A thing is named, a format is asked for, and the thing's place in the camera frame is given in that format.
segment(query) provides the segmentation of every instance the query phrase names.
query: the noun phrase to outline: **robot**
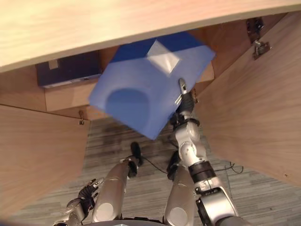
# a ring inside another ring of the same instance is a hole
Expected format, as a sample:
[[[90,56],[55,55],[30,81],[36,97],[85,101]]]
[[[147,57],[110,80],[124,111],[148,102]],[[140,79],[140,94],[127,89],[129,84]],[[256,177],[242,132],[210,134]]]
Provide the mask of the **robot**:
[[[179,148],[168,166],[167,177],[173,180],[173,186],[162,222],[122,217],[127,179],[135,177],[138,167],[143,163],[140,147],[133,142],[132,155],[121,160],[105,179],[94,179],[82,188],[53,226],[82,225],[91,210],[92,223],[86,226],[193,226],[195,207],[205,226],[251,225],[238,216],[225,187],[210,165],[200,141],[199,122],[191,115],[194,99],[184,79],[179,79],[179,85],[181,104],[170,120]],[[99,194],[95,193],[100,185]]]

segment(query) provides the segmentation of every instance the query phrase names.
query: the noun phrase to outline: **robot leg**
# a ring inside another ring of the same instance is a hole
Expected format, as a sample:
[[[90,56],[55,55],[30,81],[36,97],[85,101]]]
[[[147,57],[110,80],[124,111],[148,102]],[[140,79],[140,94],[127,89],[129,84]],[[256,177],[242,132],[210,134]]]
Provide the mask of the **robot leg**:
[[[135,157],[125,159],[110,170],[99,191],[93,209],[92,222],[121,218],[127,176],[129,172],[131,174],[137,173],[137,161]]]
[[[178,166],[171,189],[164,223],[170,226],[193,226],[195,213],[194,184],[187,169]]]

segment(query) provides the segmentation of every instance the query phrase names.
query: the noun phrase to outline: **metal hinge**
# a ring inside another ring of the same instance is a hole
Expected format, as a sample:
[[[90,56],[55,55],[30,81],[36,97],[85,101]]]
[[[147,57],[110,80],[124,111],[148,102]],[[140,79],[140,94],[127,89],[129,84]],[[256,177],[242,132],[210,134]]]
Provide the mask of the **metal hinge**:
[[[259,41],[261,38],[260,31],[264,27],[261,17],[255,17],[247,19],[246,28],[251,44],[254,46],[255,51],[253,53],[253,59],[256,60],[263,54],[268,52],[271,47],[268,42]]]
[[[84,113],[83,113],[83,111],[79,111],[79,117],[80,117],[79,125],[84,125],[85,122],[84,122]]]

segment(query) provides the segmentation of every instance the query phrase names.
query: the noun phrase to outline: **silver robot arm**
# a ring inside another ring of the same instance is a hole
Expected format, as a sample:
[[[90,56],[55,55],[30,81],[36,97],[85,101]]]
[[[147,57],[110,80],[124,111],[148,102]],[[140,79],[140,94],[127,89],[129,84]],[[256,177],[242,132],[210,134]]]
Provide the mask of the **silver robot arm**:
[[[191,116],[194,100],[185,81],[179,79],[182,102],[173,116],[179,157],[188,168],[199,198],[198,213],[205,226],[250,226],[238,217],[237,210],[221,180],[216,176],[200,141],[199,122]]]

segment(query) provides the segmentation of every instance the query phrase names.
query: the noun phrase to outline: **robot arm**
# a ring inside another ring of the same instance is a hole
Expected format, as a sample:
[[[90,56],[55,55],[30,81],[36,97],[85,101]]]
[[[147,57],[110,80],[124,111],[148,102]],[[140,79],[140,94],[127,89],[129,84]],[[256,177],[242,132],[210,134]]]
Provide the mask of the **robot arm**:
[[[71,200],[62,216],[53,224],[53,226],[80,226],[82,221],[88,216],[89,211],[93,209],[94,197],[97,193],[101,181],[93,179],[85,187],[81,189],[78,197]]]
[[[248,222],[238,218],[232,200],[206,157],[205,147],[200,141],[199,122],[191,116],[194,100],[183,79],[179,79],[179,85],[182,102],[172,124],[179,157],[188,168],[199,195],[196,204],[202,223],[205,226],[249,226]]]

